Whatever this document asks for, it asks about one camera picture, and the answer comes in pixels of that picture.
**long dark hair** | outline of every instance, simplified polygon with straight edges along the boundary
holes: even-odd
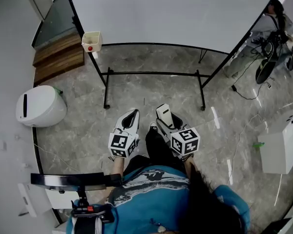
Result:
[[[282,3],[279,0],[272,0],[270,5],[273,6],[273,10],[277,16],[279,29],[285,31],[286,18],[284,15],[284,8]]]
[[[245,223],[240,215],[218,200],[194,166],[189,189],[188,212],[180,223],[180,233],[245,233]]]

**black sneaker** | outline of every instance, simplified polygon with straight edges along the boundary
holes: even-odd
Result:
[[[155,121],[153,121],[153,122],[150,123],[150,127],[149,127],[149,129],[150,129],[150,130],[153,129],[153,130],[157,131],[157,124],[156,124]]]

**gray tile floor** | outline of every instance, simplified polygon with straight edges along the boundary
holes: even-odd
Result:
[[[124,45],[103,47],[97,63],[102,71],[175,71],[211,74],[225,55],[207,52],[198,64],[200,50],[160,46]],[[108,91],[109,110],[103,109],[104,87],[89,58],[86,65],[60,75],[45,84],[64,91],[68,112],[58,125],[38,129],[43,170],[47,174],[93,173],[111,171],[107,142],[117,118],[124,112],[140,110],[140,135],[136,154],[145,154],[145,136],[155,109],[167,103],[173,112],[183,115],[201,136],[200,151],[194,159],[212,186],[226,184],[229,178],[227,159],[233,155],[241,134],[234,159],[231,186],[249,204],[252,230],[261,232],[271,221],[279,219],[293,197],[293,169],[282,177],[281,189],[274,206],[280,175],[264,174],[260,153],[252,145],[257,136],[278,115],[293,108],[293,71],[275,69],[260,90],[258,99],[245,100],[233,92],[233,79],[222,71],[204,89],[207,108],[200,110],[201,96],[197,78],[177,76],[126,75],[111,76]],[[241,94],[253,98],[258,91],[254,63],[236,86]],[[219,121],[217,127],[214,118]],[[102,191],[92,192],[91,200],[101,199]]]

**black metal table frame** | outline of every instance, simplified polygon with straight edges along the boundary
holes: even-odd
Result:
[[[74,13],[73,16],[73,22],[77,28],[77,31],[79,33],[79,35],[81,36],[81,38],[84,35],[84,29],[79,21],[74,3],[72,0],[69,0],[70,6],[72,8],[72,11]],[[251,29],[253,28],[253,26],[258,22],[258,20],[260,19],[260,17],[262,16],[262,14],[264,13],[264,10],[262,11],[262,13],[258,16],[257,20],[255,21],[255,23],[251,26],[251,28],[248,30],[248,32],[243,36],[243,38],[239,41],[239,43],[234,47],[234,49],[228,54],[228,53],[224,53],[221,51],[216,51],[216,50],[211,50],[211,49],[206,49],[206,48],[200,48],[200,47],[193,47],[193,46],[186,46],[186,45],[179,45],[179,44],[164,44],[164,43],[148,43],[148,42],[134,42],[134,43],[116,43],[116,44],[103,44],[102,46],[109,46],[109,45],[125,45],[125,44],[158,44],[158,45],[170,45],[170,46],[182,46],[182,47],[191,47],[191,48],[196,48],[196,49],[201,49],[201,55],[200,55],[200,60],[199,63],[201,62],[201,60],[203,59],[203,57],[205,56],[207,50],[210,51],[214,51],[214,52],[218,52],[218,53],[223,53],[223,54],[227,54],[226,58],[221,62],[221,64],[214,70],[214,72],[211,75],[201,75],[199,73],[198,70],[196,70],[195,73],[178,73],[178,72],[157,72],[157,71],[122,71],[122,72],[114,72],[113,70],[111,70],[110,68],[108,68],[107,72],[101,72],[101,70],[98,67],[97,62],[95,61],[92,53],[88,53],[89,57],[94,65],[94,67],[96,68],[98,75],[100,76],[104,86],[105,86],[105,96],[104,96],[104,108],[105,109],[109,109],[110,105],[107,103],[107,95],[108,95],[108,81],[109,81],[109,76],[111,75],[175,75],[175,76],[189,76],[189,77],[197,77],[198,81],[199,81],[199,85],[200,85],[200,92],[201,92],[201,98],[202,98],[202,106],[201,106],[201,110],[204,111],[206,108],[205,105],[205,98],[204,98],[204,93],[203,93],[203,89],[204,87],[210,82],[210,80],[225,66],[225,64],[233,57],[233,55],[239,50],[239,48],[242,46],[242,44],[247,40],[247,38],[250,36],[251,33]],[[207,78],[207,80],[202,84],[201,78]]]

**blue t-shirt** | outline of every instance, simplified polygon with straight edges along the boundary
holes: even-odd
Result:
[[[104,224],[104,233],[156,233],[158,225],[177,231],[188,209],[187,176],[167,166],[150,166],[132,177],[135,173],[110,194],[115,221]]]

